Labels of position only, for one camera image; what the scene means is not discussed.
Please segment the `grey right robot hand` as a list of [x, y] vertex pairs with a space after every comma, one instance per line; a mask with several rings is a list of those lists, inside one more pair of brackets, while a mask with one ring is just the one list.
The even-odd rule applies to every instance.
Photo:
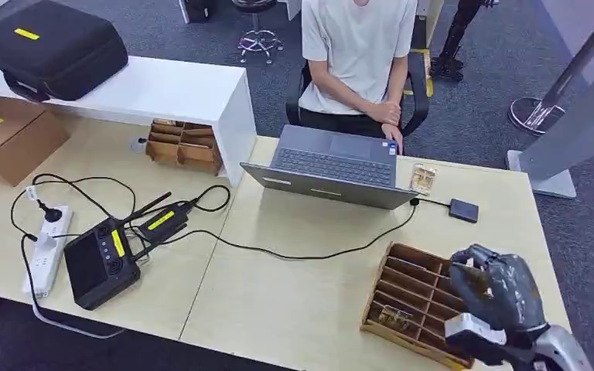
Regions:
[[548, 327], [538, 286], [522, 257], [475, 243], [455, 252], [450, 262], [453, 290], [491, 328], [512, 333]]

